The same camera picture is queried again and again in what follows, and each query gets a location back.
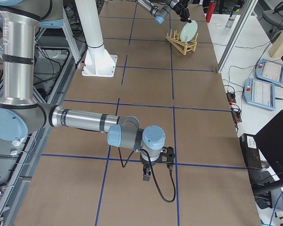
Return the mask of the far teach pendant tablet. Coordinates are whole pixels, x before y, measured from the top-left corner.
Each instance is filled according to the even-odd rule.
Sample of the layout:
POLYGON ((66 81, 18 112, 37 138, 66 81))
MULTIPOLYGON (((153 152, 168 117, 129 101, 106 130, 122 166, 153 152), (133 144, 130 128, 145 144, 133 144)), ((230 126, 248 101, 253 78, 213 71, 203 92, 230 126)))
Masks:
POLYGON ((258 79, 283 85, 283 64, 275 61, 260 59, 256 66, 256 77, 258 79))

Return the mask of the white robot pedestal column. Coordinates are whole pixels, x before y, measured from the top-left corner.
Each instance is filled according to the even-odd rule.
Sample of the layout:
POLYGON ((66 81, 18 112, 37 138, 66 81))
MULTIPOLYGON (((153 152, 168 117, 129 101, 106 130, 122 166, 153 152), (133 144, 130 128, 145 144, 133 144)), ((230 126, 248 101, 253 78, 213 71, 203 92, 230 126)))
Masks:
POLYGON ((113 77, 117 56, 109 54, 104 46, 96 1, 76 0, 75 4, 88 47, 82 75, 113 77))

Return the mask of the wooden dish rack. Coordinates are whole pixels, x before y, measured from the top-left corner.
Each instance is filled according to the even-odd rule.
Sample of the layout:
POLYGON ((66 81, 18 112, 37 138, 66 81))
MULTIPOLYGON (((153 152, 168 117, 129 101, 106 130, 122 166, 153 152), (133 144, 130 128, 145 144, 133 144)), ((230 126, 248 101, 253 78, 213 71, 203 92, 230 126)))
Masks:
POLYGON ((170 32, 166 35, 166 39, 184 56, 187 52, 195 52, 198 43, 197 37, 198 33, 195 34, 194 39, 191 39, 191 43, 189 43, 189 41, 181 41, 180 34, 177 30, 172 32, 172 29, 170 29, 170 32))

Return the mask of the clear water bottle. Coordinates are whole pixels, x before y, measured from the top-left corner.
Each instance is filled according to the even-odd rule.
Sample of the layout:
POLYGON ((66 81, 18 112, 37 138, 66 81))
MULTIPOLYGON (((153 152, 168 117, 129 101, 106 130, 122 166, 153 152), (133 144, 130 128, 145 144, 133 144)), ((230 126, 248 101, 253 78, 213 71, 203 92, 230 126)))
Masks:
POLYGON ((235 21, 235 18, 236 18, 236 14, 230 14, 225 27, 230 29, 235 21))

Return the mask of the orange black usb hub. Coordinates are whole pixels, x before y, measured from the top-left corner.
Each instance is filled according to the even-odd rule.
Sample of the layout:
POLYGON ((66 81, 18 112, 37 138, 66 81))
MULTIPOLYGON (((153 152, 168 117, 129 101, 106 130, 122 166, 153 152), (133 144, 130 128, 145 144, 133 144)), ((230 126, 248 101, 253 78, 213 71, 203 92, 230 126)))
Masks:
POLYGON ((236 103, 236 99, 235 99, 236 95, 235 95, 234 92, 227 92, 226 96, 227 96, 227 100, 228 100, 229 104, 235 104, 236 103))

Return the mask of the aluminium frame post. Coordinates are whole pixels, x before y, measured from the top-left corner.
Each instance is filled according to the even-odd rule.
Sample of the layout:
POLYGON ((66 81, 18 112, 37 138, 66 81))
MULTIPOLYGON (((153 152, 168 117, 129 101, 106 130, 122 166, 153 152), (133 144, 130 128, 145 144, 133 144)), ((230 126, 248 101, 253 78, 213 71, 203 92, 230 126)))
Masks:
POLYGON ((226 64, 226 61, 229 59, 230 54, 249 18, 249 16, 251 15, 252 11, 254 10, 256 4, 257 4, 258 0, 248 0, 245 4, 245 8, 242 12, 242 14, 239 17, 239 20, 233 30, 233 33, 228 41, 228 44, 222 54, 222 57, 218 63, 218 66, 216 68, 216 72, 217 73, 221 73, 223 67, 226 64))

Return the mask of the black box device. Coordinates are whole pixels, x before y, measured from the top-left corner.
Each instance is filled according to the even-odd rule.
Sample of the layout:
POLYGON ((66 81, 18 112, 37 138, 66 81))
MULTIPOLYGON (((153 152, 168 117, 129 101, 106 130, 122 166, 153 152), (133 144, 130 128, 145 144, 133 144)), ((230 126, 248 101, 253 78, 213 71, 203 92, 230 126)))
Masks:
POLYGON ((259 149, 257 148, 254 136, 244 133, 239 137, 239 141, 246 167, 252 170, 261 170, 259 149))

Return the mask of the red cylinder bottle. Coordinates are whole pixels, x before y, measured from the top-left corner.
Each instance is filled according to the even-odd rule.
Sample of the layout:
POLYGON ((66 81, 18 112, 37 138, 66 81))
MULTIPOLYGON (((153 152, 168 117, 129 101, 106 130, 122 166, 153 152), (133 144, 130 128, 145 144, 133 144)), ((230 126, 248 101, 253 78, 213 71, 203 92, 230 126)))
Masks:
POLYGON ((207 23, 210 22, 212 15, 214 13, 215 7, 216 7, 216 0, 211 0, 209 2, 207 14, 206 14, 206 22, 207 23))

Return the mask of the aluminium frame structure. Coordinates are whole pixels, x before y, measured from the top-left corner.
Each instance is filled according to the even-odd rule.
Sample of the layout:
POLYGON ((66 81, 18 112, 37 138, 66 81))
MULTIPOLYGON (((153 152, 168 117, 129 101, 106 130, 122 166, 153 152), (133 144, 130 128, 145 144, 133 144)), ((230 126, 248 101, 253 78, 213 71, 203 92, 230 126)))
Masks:
POLYGON ((10 178, 3 186, 0 221, 11 225, 28 182, 40 158, 40 135, 49 130, 55 105, 44 102, 33 88, 35 29, 44 13, 0 6, 3 20, 3 94, 0 98, 0 139, 27 143, 16 158, 0 156, 0 169, 11 165, 10 178))

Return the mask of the light green plate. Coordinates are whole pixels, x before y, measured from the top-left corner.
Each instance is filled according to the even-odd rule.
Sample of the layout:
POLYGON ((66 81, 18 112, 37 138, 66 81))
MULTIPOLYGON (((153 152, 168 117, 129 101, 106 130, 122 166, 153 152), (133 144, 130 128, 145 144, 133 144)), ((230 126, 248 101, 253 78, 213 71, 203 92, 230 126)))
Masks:
POLYGON ((181 42, 189 42, 195 36, 198 30, 198 24, 196 21, 192 20, 190 23, 187 22, 182 28, 180 33, 181 42))

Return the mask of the black laptop on stand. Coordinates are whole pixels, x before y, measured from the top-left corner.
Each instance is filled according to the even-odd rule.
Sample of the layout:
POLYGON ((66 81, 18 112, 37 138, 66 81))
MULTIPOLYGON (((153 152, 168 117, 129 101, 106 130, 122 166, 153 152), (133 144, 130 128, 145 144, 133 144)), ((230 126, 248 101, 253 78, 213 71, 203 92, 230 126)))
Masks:
POLYGON ((254 186, 253 194, 283 187, 283 110, 279 111, 256 135, 257 147, 280 179, 264 186, 254 186))

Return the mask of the near teach pendant tablet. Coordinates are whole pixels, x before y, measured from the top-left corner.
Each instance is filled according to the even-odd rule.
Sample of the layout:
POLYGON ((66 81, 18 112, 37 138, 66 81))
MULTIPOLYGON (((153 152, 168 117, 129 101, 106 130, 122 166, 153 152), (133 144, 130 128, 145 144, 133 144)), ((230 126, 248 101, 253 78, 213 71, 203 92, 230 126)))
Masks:
POLYGON ((248 104, 268 110, 275 110, 275 85, 248 78, 244 85, 244 98, 248 104))

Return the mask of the teach pendant tablet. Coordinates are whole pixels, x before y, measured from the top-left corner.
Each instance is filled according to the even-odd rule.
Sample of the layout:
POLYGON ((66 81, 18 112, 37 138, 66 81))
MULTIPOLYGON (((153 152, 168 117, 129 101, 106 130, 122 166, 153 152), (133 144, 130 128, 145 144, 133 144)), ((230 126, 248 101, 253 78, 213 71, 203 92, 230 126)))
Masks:
POLYGON ((248 104, 268 110, 275 110, 275 85, 248 78, 244 85, 244 98, 248 104))
POLYGON ((283 64, 275 61, 260 59, 256 66, 256 77, 258 79, 283 85, 283 64))

